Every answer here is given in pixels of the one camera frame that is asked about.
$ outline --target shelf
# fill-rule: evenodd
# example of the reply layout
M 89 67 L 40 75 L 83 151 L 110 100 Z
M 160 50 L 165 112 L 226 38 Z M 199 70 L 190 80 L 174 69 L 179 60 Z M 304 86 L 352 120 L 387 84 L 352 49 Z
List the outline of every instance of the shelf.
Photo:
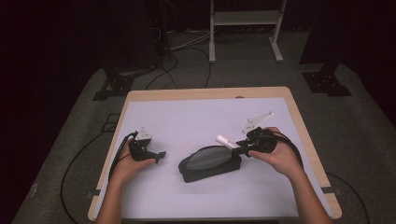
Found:
M 215 12 L 214 25 L 276 24 L 278 10 Z

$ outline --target human hand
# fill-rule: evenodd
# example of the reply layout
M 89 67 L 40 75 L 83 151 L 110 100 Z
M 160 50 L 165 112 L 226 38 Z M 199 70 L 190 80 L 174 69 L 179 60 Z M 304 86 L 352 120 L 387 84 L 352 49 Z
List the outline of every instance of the human hand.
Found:
M 131 180 L 141 169 L 155 163 L 154 159 L 135 161 L 130 154 L 129 143 L 131 141 L 132 139 L 129 139 L 122 149 L 120 157 L 118 158 L 119 162 L 114 168 L 113 174 L 110 178 L 111 183 L 120 184 L 121 186 L 123 186 L 125 183 Z
M 275 135 L 282 136 L 279 129 L 275 127 L 267 128 Z M 285 143 L 278 142 L 276 148 L 271 153 L 262 153 L 259 151 L 250 150 L 249 156 L 261 161 L 265 161 L 272 165 L 279 173 L 288 178 L 293 178 L 295 175 L 303 172 L 303 168 L 297 160 L 294 151 Z

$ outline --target dark background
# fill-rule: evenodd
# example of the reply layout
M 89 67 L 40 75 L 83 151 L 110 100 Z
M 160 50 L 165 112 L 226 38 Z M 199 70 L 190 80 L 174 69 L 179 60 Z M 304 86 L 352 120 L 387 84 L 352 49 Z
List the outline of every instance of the dark background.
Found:
M 128 4 L 126 0 L 112 2 Z M 134 2 L 143 6 L 143 1 Z M 139 7 L 126 8 L 148 26 L 159 26 L 163 20 L 153 13 L 157 1 L 145 2 L 149 2 L 146 18 L 145 11 L 138 10 Z M 165 5 L 165 24 L 169 29 L 208 28 L 208 0 L 170 2 L 175 7 Z M 235 10 L 278 8 L 277 1 L 253 0 L 244 4 L 219 0 L 216 7 L 225 9 L 229 3 Z M 152 46 L 146 46 L 147 50 L 143 51 L 125 46 L 118 15 L 114 15 L 106 0 L 7 0 L 0 4 L 5 142 L 1 148 L 0 218 L 8 223 L 91 75 L 104 62 L 149 67 L 155 62 L 142 63 L 139 58 L 153 60 L 155 54 L 161 53 L 153 51 Z M 289 0 L 282 23 L 283 31 L 301 32 L 298 30 L 311 28 L 301 63 L 323 63 L 334 49 L 342 52 L 337 54 L 341 55 L 341 63 L 360 76 L 393 124 L 396 123 L 394 9 L 391 1 Z M 150 39 L 148 27 L 147 30 L 146 39 Z M 141 41 L 137 36 L 140 33 L 144 32 L 131 32 L 135 34 L 131 37 L 134 42 Z

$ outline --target floor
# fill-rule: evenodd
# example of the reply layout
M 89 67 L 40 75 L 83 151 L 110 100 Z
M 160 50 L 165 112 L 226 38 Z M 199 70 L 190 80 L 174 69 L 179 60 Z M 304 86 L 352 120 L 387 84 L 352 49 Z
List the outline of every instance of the floor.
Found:
M 352 96 L 329 97 L 309 90 L 302 72 L 318 71 L 321 64 L 299 64 L 308 34 L 279 35 L 283 63 L 275 61 L 269 32 L 226 36 L 216 45 L 217 60 L 212 64 L 206 58 L 207 42 L 202 42 L 194 49 L 174 52 L 163 68 L 137 77 L 132 90 L 288 87 L 338 192 L 343 215 L 334 223 L 367 223 L 367 218 L 371 223 L 394 223 L 396 130 L 363 88 L 359 76 L 343 65 L 335 75 Z M 170 34 L 172 46 L 198 36 Z M 87 214 L 113 136 L 101 130 L 109 114 L 120 113 L 125 100 L 108 97 L 93 101 L 105 80 L 103 70 L 92 74 L 13 223 L 73 223 L 69 216 L 77 223 L 92 223 Z M 63 209 L 61 191 L 69 216 Z

